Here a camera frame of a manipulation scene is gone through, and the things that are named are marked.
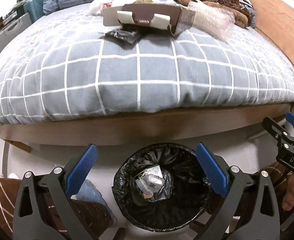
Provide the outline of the person's right hand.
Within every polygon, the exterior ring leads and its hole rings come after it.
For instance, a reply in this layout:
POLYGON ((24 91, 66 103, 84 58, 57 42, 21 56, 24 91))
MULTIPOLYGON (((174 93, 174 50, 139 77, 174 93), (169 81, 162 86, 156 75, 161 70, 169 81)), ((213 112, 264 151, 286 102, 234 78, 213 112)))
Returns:
POLYGON ((290 211, 294 207, 294 173, 287 180, 287 191, 283 198, 282 209, 290 211))

